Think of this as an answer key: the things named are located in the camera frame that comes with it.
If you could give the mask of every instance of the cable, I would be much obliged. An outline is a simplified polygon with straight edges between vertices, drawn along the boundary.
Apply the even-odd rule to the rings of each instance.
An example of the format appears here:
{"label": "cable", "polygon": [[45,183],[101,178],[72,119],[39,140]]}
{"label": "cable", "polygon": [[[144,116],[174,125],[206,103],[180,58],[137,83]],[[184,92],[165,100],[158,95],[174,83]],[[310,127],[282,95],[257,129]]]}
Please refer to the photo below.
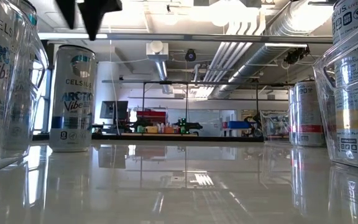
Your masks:
{"label": "cable", "polygon": [[[111,47],[112,47],[112,42],[111,42],[111,40],[110,40],[110,63],[112,63],[112,61],[111,61],[111,55],[112,55],[112,50],[111,50]],[[112,82],[112,90],[114,91],[114,99],[115,99],[115,101],[116,101],[116,106],[115,106],[115,108],[116,108],[116,127],[117,127],[117,134],[118,135],[121,135],[120,133],[119,133],[119,128],[118,128],[118,101],[117,101],[117,93],[116,93],[116,87],[115,87],[115,84],[114,84],[114,79],[112,78],[112,68],[110,68],[110,76],[111,76],[111,82]]]}
{"label": "cable", "polygon": [[281,62],[281,67],[283,68],[283,69],[285,69],[285,70],[288,70],[289,68],[290,68],[290,64],[288,64],[288,66],[287,67],[284,67],[284,61],[282,61]]}
{"label": "cable", "polygon": [[131,60],[131,61],[121,61],[121,62],[114,62],[114,63],[134,63],[134,62],[143,62],[144,60],[148,60],[148,58],[145,59],[139,59],[139,60]]}

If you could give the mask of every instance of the fluorescent light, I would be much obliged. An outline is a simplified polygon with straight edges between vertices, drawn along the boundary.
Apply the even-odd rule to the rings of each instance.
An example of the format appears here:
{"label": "fluorescent light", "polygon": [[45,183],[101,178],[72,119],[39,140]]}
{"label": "fluorescent light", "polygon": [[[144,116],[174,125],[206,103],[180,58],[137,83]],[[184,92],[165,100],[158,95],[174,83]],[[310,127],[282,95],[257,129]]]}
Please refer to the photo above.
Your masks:
{"label": "fluorescent light", "polygon": [[266,47],[307,47],[307,44],[265,43]]}
{"label": "fluorescent light", "polygon": [[[41,40],[89,39],[88,34],[75,33],[38,33]],[[97,39],[107,39],[107,34],[97,34]]]}
{"label": "fluorescent light", "polygon": [[206,172],[208,172],[208,171],[206,171],[206,170],[188,170],[188,171],[185,171],[185,170],[183,170],[182,172],[200,172],[200,173],[206,173]]}

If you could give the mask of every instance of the exposed pipe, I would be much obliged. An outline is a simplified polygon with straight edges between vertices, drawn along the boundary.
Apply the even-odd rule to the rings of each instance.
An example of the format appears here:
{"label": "exposed pipe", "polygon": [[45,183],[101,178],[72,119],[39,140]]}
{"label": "exposed pipe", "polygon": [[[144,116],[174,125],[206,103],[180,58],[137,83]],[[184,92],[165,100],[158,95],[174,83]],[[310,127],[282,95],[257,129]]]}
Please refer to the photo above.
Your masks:
{"label": "exposed pipe", "polygon": [[[230,22],[229,28],[227,29],[227,32],[226,32],[226,35],[231,35],[233,33],[233,30],[234,30],[234,23]],[[215,68],[216,64],[220,61],[223,54],[226,52],[227,47],[228,47],[227,42],[221,42],[221,45],[219,46],[218,51],[216,51],[216,54],[215,54],[214,58],[212,59],[211,64],[209,65],[210,68]],[[207,71],[206,75],[204,76],[204,81],[210,80],[211,73],[212,72]]]}
{"label": "exposed pipe", "polygon": [[201,65],[200,64],[196,64],[196,66],[194,66],[194,82],[197,82],[197,77],[198,77],[198,69]]}
{"label": "exposed pipe", "polygon": [[258,94],[261,94],[265,89],[266,89],[267,86],[264,86],[259,92]]}
{"label": "exposed pipe", "polygon": [[[292,2],[266,30],[266,34],[276,36],[306,36],[313,32],[327,21],[332,13],[332,9],[326,6],[310,6],[309,2],[312,1],[319,0]],[[319,13],[319,16],[312,17],[316,12]],[[248,66],[248,64],[271,63],[287,50],[288,48],[283,47],[266,47],[265,44],[249,44],[247,51],[250,53],[243,56],[244,58],[239,66],[235,68],[236,71],[229,79],[229,82],[245,82],[249,79],[249,76],[253,76],[264,69],[264,67]],[[236,85],[220,86],[215,88],[209,97],[225,98],[238,87]]]}
{"label": "exposed pipe", "polygon": [[[167,80],[167,65],[165,61],[156,60],[155,65],[157,66],[158,75],[160,76],[161,81]],[[162,85],[162,93],[171,94],[171,88],[169,85]]]}
{"label": "exposed pipe", "polygon": [[[266,23],[265,13],[264,13],[263,10],[261,10],[259,12],[259,28],[257,29],[256,21],[252,21],[251,25],[249,27],[249,30],[247,31],[246,35],[252,35],[252,34],[260,35],[263,32],[263,30],[265,30],[265,23]],[[250,45],[249,43],[240,43],[238,48],[236,49],[236,51],[231,55],[231,57],[227,61],[227,64],[226,64],[226,66],[224,68],[233,67],[233,65],[240,59],[240,57],[249,48],[249,45]],[[220,72],[219,75],[216,77],[216,79],[213,80],[213,81],[214,82],[219,82],[226,73],[227,72],[225,72],[225,71]]]}
{"label": "exposed pipe", "polygon": [[[233,25],[233,30],[231,31],[231,33],[229,33],[229,35],[235,35],[237,34],[237,32],[239,32],[239,30],[242,30],[242,27],[241,27],[241,23],[240,22],[234,22],[234,25]],[[237,43],[235,42],[226,42],[226,51],[223,52],[223,56],[222,56],[222,59],[220,60],[220,62],[218,63],[218,66],[216,66],[216,68],[222,68],[222,65],[223,63],[226,62],[226,59],[228,58],[228,56],[230,56],[232,54],[232,51],[234,50],[234,48],[236,48],[237,46]],[[218,72],[213,72],[211,74],[211,76],[209,77],[209,80],[206,80],[206,81],[212,81],[215,77],[215,75],[217,75]]]}

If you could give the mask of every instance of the reflective countertop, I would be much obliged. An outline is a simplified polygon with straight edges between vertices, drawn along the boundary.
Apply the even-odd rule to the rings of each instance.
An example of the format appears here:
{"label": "reflective countertop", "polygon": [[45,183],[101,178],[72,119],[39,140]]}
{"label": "reflective countertop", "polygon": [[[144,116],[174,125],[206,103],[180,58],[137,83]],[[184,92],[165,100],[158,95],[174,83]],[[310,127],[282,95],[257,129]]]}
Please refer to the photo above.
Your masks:
{"label": "reflective countertop", "polygon": [[94,141],[0,170],[0,224],[358,223],[358,168],[326,149]]}

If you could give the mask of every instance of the ceiling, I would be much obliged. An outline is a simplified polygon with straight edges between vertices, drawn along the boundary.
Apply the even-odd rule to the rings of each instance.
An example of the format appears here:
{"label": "ceiling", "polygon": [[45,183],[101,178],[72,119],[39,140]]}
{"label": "ceiling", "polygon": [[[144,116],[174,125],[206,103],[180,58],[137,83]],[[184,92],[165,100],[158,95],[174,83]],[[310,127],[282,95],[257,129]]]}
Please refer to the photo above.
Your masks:
{"label": "ceiling", "polygon": [[[37,8],[39,17],[39,32],[85,32],[81,14],[77,12],[75,30],[69,30],[55,4],[55,0],[30,0]],[[266,9],[266,20],[269,21],[288,0],[274,0],[275,7]],[[211,17],[211,7],[194,7],[193,0],[123,0],[123,11],[105,14],[101,25],[101,32],[125,32],[125,33],[172,33],[172,34],[225,34],[228,25],[219,27],[214,24],[217,17],[230,16],[219,7],[215,7],[215,16]],[[320,28],[315,30],[313,36],[330,36],[330,19]],[[69,43],[81,45],[96,52],[99,61],[125,62],[141,60],[138,62],[122,63],[120,76],[145,75],[158,78],[155,63],[146,59],[146,43],[148,40],[66,40],[56,43]],[[191,80],[191,72],[179,72],[194,68],[197,63],[210,63],[216,53],[219,42],[185,42],[168,41],[170,59],[167,61],[168,79]],[[330,45],[310,45],[313,57],[307,57],[303,65],[291,66],[288,70],[282,68],[282,60],[286,54],[277,59],[277,67],[263,69],[263,76],[259,82],[296,82],[304,80],[313,74],[310,63],[324,54]],[[185,62],[185,52],[195,49],[197,62]],[[226,73],[223,80],[227,80],[230,72]],[[126,88],[137,88],[136,85],[126,85]]]}

